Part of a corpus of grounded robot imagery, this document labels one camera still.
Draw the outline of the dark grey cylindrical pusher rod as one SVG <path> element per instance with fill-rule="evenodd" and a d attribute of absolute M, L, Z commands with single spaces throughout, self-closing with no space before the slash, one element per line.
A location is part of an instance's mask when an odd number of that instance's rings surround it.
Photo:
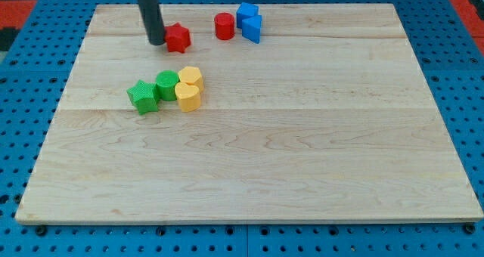
<path fill-rule="evenodd" d="M 165 43 L 165 26 L 158 0 L 137 0 L 147 39 L 151 45 Z"/>

